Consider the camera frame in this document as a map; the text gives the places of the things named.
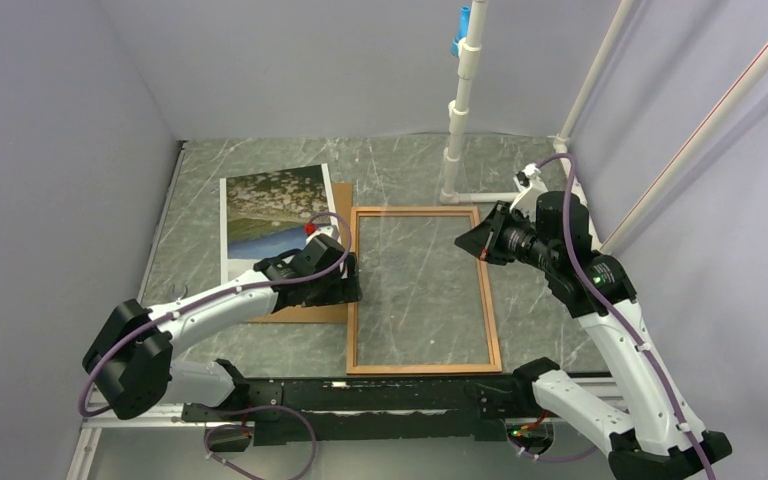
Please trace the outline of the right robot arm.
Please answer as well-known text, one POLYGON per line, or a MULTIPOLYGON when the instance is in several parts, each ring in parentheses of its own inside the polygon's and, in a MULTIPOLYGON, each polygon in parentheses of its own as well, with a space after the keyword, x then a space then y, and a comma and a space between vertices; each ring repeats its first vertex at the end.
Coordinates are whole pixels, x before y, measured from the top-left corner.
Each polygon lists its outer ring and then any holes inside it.
POLYGON ((541 194, 531 215, 499 202, 454 243, 490 265, 519 262, 541 271, 550 292, 594 342, 626 407, 617 409, 548 358, 517 368, 517 411, 555 414, 608 460, 617 479, 686 479, 733 452, 708 429, 663 366, 624 267, 592 245, 590 215, 574 194, 541 194))

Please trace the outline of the landscape photo print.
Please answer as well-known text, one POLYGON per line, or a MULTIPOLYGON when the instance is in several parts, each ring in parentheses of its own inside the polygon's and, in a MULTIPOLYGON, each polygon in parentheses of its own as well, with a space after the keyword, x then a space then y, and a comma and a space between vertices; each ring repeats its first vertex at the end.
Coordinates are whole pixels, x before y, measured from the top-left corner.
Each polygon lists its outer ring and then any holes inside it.
POLYGON ((301 249, 305 225, 336 227, 326 164, 226 177, 220 180, 220 278, 232 280, 257 261, 301 249))

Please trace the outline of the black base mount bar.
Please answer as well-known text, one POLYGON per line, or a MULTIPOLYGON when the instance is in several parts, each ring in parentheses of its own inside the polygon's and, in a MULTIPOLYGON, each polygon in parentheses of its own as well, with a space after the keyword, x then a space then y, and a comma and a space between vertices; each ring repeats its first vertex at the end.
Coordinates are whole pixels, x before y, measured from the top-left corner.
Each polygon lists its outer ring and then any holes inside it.
POLYGON ((314 439, 365 441, 526 437, 548 414, 528 369, 494 366, 358 367, 343 377, 244 378, 222 404, 184 405, 188 423, 227 427, 208 443, 229 451, 248 441, 279 446, 314 439))

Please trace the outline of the wooden picture frame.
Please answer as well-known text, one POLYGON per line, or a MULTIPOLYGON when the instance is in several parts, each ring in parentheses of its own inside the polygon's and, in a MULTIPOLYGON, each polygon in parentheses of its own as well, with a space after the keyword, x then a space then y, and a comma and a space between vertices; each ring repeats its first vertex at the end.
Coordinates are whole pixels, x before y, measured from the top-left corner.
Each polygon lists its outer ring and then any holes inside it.
POLYGON ((487 267, 454 244, 478 222, 474 206, 353 208, 363 297, 349 307, 347 374, 502 371, 487 267))

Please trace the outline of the blue clip on pipe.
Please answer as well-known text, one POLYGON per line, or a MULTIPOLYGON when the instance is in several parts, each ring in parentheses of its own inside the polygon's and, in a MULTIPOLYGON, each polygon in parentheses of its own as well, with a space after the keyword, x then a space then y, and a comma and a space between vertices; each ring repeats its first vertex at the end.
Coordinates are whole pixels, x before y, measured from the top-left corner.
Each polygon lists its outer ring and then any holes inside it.
POLYGON ((471 7, 462 6, 459 12, 458 28, 453 36, 450 52, 458 58, 460 55, 460 42, 464 40, 468 34, 469 22, 471 16, 471 7))

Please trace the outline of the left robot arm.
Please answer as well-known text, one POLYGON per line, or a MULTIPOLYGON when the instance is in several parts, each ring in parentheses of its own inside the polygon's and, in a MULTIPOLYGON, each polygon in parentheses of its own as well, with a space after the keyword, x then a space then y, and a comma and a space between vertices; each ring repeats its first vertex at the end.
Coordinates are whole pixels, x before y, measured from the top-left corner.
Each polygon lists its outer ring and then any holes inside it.
POLYGON ((194 296, 151 307, 117 305, 82 359, 88 375, 79 412, 136 418, 165 403, 196 403, 232 420, 247 406, 249 386, 227 360, 184 361, 198 343, 236 325, 291 307, 325 307, 361 299, 358 261, 326 233, 301 249, 264 258, 234 279, 194 296))

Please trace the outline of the silver wrench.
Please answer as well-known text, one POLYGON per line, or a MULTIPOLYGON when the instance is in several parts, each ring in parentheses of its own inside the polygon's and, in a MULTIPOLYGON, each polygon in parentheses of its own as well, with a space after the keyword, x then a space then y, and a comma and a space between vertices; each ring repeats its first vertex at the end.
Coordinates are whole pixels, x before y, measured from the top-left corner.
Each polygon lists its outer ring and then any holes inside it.
POLYGON ((177 302, 188 296, 189 288, 186 284, 170 284, 167 289, 166 299, 169 302, 177 302))

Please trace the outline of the brown backing board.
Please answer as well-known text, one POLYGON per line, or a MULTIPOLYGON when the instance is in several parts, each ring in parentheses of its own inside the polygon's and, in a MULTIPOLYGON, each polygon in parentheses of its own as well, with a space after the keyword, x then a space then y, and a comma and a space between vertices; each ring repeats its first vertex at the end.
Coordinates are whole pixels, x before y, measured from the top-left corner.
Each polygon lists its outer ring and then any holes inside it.
MULTIPOLYGON (((333 183, 332 192, 337 213, 346 217, 353 206, 354 187, 350 183, 333 183)), ((348 305, 320 307, 288 307, 277 313, 249 320, 250 324, 345 324, 348 305)))

